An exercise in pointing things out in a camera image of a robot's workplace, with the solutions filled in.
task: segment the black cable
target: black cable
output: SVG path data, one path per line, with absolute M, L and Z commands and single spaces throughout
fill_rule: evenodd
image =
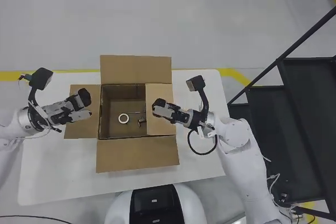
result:
M 205 156 L 205 155 L 207 155 L 207 154 L 212 153 L 212 152 L 215 150 L 215 148 L 216 148 L 217 145 L 218 145 L 218 136 L 217 136 L 217 135 L 214 136 L 214 137 L 215 137 L 215 144 L 214 144 L 214 147 L 213 147 L 211 150 L 209 150 L 208 152 L 200 153 L 200 152 L 197 152 L 196 150 L 194 150 L 194 149 L 192 148 L 192 145 L 190 144 L 190 135 L 191 135 L 192 132 L 193 132 L 193 130 L 190 130 L 190 131 L 189 131 L 188 136 L 187 136 L 187 139 L 188 139 L 188 146 L 189 146 L 189 148 L 190 148 L 195 154 L 200 155 L 200 156 Z
M 44 220 L 53 220 L 53 221 L 58 221 L 58 222 L 63 222 L 66 224 L 72 224 L 70 222 L 64 221 L 64 220 L 59 220 L 58 218 L 51 218 L 51 217 L 45 217 L 45 216 L 21 216 L 21 215 L 10 215 L 10 216 L 0 216 L 0 218 L 10 218 L 10 217 L 26 217 L 26 218 L 41 218 Z
M 284 213 L 282 213 L 281 211 L 279 211 L 283 216 L 285 216 L 286 218 L 288 218 L 290 220 L 290 222 L 292 223 L 292 220 L 290 219 L 289 216 L 285 215 Z
M 315 221 L 315 219 L 316 219 L 316 216 L 314 216 L 314 219 L 312 221 L 308 222 L 307 224 L 312 224 Z

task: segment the black metal stairs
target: black metal stairs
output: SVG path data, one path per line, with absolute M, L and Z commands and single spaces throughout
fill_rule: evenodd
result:
M 336 14 L 336 6 L 228 103 L 230 117 L 246 119 L 282 205 L 325 199 L 329 213 L 295 210 L 336 221 L 336 55 L 286 58 Z M 275 66 L 283 86 L 253 86 Z M 246 94 L 247 104 L 234 104 Z

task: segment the stair step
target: stair step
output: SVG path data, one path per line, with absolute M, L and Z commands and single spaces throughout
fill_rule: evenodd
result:
M 286 58 L 278 69 L 326 203 L 336 214 L 336 60 Z

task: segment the tape roll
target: tape roll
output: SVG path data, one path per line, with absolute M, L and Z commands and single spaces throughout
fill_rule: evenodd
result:
M 118 116 L 118 121 L 121 123 L 121 124 L 127 124 L 129 122 L 129 116 L 128 114 L 120 114 Z

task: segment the small metal object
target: small metal object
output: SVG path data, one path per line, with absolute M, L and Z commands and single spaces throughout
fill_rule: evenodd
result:
M 118 121 L 121 123 L 121 124 L 127 124 L 129 122 L 129 116 L 128 114 L 120 114 L 118 116 Z
M 146 118 L 140 118 L 140 119 L 138 120 L 138 126 L 141 127 L 141 124 L 142 124 L 142 123 L 145 123 L 145 122 L 147 122 L 147 119 L 146 119 Z
M 144 114 L 146 111 L 127 112 L 125 114 Z

